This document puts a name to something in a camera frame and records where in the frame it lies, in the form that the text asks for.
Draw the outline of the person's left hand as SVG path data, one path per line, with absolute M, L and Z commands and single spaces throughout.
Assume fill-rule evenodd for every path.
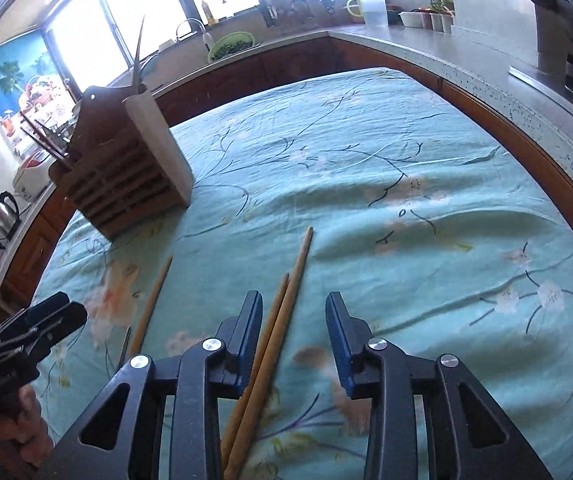
M 17 419 L 0 414 L 0 466 L 14 479 L 29 479 L 53 448 L 41 405 L 32 385 L 17 391 Z

